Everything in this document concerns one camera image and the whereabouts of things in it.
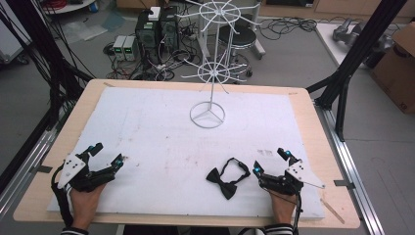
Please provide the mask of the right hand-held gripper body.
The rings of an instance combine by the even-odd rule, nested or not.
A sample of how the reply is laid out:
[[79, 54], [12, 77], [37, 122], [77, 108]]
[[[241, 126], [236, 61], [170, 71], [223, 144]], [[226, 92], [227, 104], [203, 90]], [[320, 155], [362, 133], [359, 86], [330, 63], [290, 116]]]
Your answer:
[[299, 194], [303, 184], [325, 188], [323, 181], [302, 160], [288, 160], [288, 167], [280, 176], [266, 174], [259, 166], [258, 184], [263, 189], [290, 196]]

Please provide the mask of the black bow tie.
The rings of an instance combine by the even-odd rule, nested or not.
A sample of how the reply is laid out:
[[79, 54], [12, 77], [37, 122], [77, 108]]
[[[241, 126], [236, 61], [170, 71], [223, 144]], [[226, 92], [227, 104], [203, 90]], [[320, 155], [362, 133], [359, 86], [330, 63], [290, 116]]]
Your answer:
[[[226, 167], [234, 161], [237, 166], [244, 172], [238, 179], [232, 180], [229, 182], [224, 182], [221, 179]], [[225, 197], [226, 200], [230, 200], [237, 191], [237, 183], [241, 182], [245, 178], [248, 178], [251, 175], [250, 170], [248, 167], [241, 161], [237, 160], [236, 158], [229, 159], [226, 164], [222, 167], [221, 170], [218, 170], [216, 167], [213, 168], [207, 175], [206, 180], [215, 183], [219, 186], [222, 195]]]

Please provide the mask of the person's left hand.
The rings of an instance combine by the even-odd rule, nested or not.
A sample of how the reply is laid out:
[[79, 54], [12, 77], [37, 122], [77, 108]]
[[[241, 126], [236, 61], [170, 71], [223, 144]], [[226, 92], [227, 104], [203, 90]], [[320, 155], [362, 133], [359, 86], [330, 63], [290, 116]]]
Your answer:
[[71, 205], [73, 208], [72, 227], [87, 230], [93, 221], [98, 208], [100, 196], [106, 185], [100, 185], [91, 192], [79, 192], [76, 189], [70, 191]]

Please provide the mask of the person's right hand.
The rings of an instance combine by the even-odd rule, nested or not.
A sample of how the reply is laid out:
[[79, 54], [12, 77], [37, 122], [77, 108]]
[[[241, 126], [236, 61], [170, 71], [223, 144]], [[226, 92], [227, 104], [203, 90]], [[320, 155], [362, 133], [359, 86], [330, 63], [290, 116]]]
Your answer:
[[290, 224], [294, 209], [297, 206], [297, 196], [284, 195], [271, 191], [270, 197], [275, 222]]

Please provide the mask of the white foam mat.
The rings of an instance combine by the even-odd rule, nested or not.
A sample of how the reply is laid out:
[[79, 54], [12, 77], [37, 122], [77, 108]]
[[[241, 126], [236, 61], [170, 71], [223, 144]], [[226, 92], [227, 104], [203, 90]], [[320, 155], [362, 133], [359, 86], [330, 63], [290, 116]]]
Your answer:
[[[209, 91], [107, 87], [74, 147], [104, 148], [89, 166], [99, 170], [118, 155], [124, 165], [103, 192], [99, 212], [154, 215], [258, 216], [271, 214], [270, 197], [252, 173], [258, 161], [279, 176], [288, 163], [277, 150], [289, 150], [309, 166], [290, 96], [215, 91], [213, 101], [226, 113], [223, 124], [205, 129], [190, 120], [191, 108], [209, 99]], [[208, 173], [236, 158], [251, 175], [237, 183], [226, 200]], [[232, 161], [221, 179], [244, 172]]]

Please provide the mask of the thin wooden stick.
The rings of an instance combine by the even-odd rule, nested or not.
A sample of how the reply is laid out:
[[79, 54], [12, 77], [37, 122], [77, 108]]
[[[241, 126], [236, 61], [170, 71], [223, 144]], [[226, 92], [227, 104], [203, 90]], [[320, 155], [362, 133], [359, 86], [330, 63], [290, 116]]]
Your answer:
[[345, 220], [335, 211], [333, 207], [330, 206], [328, 202], [326, 202], [324, 199], [320, 199], [320, 202], [341, 224], [346, 223]]

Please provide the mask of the person's right striped sleeve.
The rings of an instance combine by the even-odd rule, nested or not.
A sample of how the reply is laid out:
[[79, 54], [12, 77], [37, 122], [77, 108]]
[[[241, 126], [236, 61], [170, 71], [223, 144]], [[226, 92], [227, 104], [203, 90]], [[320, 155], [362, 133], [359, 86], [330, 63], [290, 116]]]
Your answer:
[[289, 223], [278, 223], [264, 227], [264, 235], [294, 235], [294, 227]]

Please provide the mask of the person's striped sleeve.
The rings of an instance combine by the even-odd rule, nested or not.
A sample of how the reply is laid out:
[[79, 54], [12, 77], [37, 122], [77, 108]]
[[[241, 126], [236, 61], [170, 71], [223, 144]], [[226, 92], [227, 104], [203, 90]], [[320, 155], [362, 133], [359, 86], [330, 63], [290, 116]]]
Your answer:
[[60, 235], [89, 235], [89, 232], [76, 227], [66, 227], [61, 231]]
[[294, 227], [289, 223], [278, 223], [264, 227], [264, 235], [294, 235]]

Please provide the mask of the person's left striped sleeve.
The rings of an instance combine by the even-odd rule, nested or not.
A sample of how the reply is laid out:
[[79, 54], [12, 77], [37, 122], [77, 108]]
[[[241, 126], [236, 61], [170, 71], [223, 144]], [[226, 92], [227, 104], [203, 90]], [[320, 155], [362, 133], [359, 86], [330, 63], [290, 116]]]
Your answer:
[[61, 231], [60, 235], [89, 235], [89, 232], [76, 227], [66, 227]]

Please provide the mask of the grey bench power supply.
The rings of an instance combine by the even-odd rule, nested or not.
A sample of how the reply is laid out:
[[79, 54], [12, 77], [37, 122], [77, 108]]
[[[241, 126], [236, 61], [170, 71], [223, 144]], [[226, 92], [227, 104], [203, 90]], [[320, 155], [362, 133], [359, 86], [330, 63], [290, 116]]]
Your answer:
[[135, 61], [137, 57], [136, 38], [134, 36], [127, 36], [123, 44], [123, 51], [126, 61]]
[[115, 52], [115, 57], [118, 61], [124, 61], [125, 60], [125, 56], [123, 53], [123, 44], [125, 42], [126, 37], [124, 35], [119, 35], [116, 40], [115, 43], [113, 45], [113, 49]]

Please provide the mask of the black computer tower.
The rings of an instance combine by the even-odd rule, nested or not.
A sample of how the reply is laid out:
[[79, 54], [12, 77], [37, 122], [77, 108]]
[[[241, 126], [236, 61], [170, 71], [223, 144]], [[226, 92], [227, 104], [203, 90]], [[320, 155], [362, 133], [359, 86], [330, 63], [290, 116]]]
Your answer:
[[177, 12], [176, 6], [166, 7], [161, 10], [161, 45], [169, 52], [179, 49]]
[[154, 14], [151, 10], [143, 10], [135, 26], [135, 35], [138, 40], [139, 52], [141, 58], [147, 57], [153, 63], [159, 63], [158, 55], [159, 45], [161, 42], [161, 29], [158, 21], [150, 21], [149, 17]]

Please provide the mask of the black round stool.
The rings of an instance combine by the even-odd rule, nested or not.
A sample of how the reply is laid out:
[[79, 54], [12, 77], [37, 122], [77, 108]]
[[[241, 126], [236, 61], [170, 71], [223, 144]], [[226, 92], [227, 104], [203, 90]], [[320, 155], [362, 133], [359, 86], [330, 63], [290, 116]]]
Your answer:
[[238, 53], [238, 50], [252, 48], [256, 41], [255, 33], [247, 26], [230, 25], [222, 26], [218, 34], [218, 43], [226, 47], [227, 55], [226, 64], [230, 67], [230, 73], [239, 77], [245, 73], [247, 77], [253, 75], [250, 61], [244, 55]]

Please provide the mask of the brown cardboard box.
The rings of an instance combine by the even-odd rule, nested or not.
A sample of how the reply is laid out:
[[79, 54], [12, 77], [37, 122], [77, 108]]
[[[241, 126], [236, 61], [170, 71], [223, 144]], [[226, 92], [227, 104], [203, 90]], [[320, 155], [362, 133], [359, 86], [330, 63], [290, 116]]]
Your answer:
[[392, 39], [394, 45], [371, 76], [403, 113], [415, 114], [415, 22]]

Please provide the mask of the aluminium rail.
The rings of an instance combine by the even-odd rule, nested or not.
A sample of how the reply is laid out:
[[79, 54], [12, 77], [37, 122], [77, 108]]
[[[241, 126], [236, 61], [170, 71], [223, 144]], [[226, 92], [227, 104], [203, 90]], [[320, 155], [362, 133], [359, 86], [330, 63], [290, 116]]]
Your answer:
[[67, 118], [68, 114], [60, 110], [57, 119], [50, 121], [51, 111], [48, 110], [0, 174], [0, 221], [42, 165]]
[[344, 176], [344, 183], [356, 207], [359, 220], [369, 235], [385, 235], [385, 230], [372, 205], [364, 187], [353, 157], [345, 141], [335, 131], [336, 118], [332, 111], [314, 106], [325, 129], [329, 143], [333, 146], [334, 155]]

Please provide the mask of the black metal frame stand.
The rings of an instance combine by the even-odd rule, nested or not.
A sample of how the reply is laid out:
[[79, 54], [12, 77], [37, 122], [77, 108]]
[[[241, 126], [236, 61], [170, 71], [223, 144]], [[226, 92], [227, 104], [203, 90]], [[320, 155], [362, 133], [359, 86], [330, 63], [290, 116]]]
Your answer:
[[0, 194], [4, 193], [11, 184], [43, 131], [50, 130], [59, 122], [59, 110], [66, 104], [74, 104], [84, 90], [82, 83], [86, 84], [95, 78], [91, 72], [80, 70], [76, 63], [71, 64], [64, 57], [51, 32], [53, 27], [49, 26], [37, 0], [5, 0], [5, 3], [21, 26], [9, 17], [2, 3], [0, 3], [0, 22], [20, 43], [34, 62], [38, 73], [49, 85], [50, 107], [0, 174]]
[[334, 101], [338, 100], [335, 133], [342, 142], [345, 141], [344, 123], [350, 80], [406, 2], [407, 0], [381, 0], [338, 68], [327, 78], [306, 88], [308, 93], [324, 88], [323, 93], [315, 99], [316, 105], [323, 110], [330, 111]]

